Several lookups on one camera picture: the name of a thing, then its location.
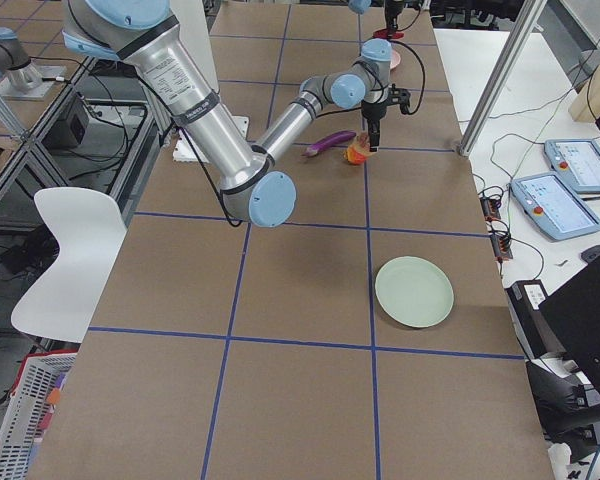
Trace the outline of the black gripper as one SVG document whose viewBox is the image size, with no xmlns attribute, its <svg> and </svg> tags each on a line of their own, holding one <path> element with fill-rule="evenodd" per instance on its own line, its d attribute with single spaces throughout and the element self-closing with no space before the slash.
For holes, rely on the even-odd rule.
<svg viewBox="0 0 600 480">
<path fill-rule="evenodd" d="M 383 100 L 362 102 L 362 117 L 367 125 L 370 152 L 376 152 L 378 150 L 380 142 L 380 123 L 386 116 L 387 109 L 389 107 L 398 106 L 400 113 L 407 115 L 409 113 L 410 100 L 411 93 L 408 89 L 391 85 Z"/>
<path fill-rule="evenodd" d="M 387 31 L 398 30 L 398 18 L 405 7 L 404 0 L 385 0 L 384 1 L 384 19 Z"/>
</svg>

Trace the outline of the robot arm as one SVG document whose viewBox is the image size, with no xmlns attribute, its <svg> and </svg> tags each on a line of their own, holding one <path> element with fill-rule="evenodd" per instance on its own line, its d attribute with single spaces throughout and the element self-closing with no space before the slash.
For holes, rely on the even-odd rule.
<svg viewBox="0 0 600 480">
<path fill-rule="evenodd" d="M 372 0 L 348 0 L 348 8 L 358 14 L 363 15 L 372 6 Z M 398 17 L 405 8 L 405 1 L 402 0 L 383 0 L 381 5 L 384 11 L 385 30 L 387 33 L 395 33 L 398 30 Z"/>
<path fill-rule="evenodd" d="M 63 7 L 66 47 L 134 66 L 175 124 L 219 170 L 218 198 L 226 213 L 260 227 L 276 227 L 292 214 L 295 185 L 274 165 L 327 105 L 361 108 L 372 151 L 387 107 L 408 111 L 409 92 L 390 81 L 390 43 L 371 39 L 349 69 L 307 79 L 274 124 L 249 144 L 182 44 L 169 2 L 84 0 Z"/>
</svg>

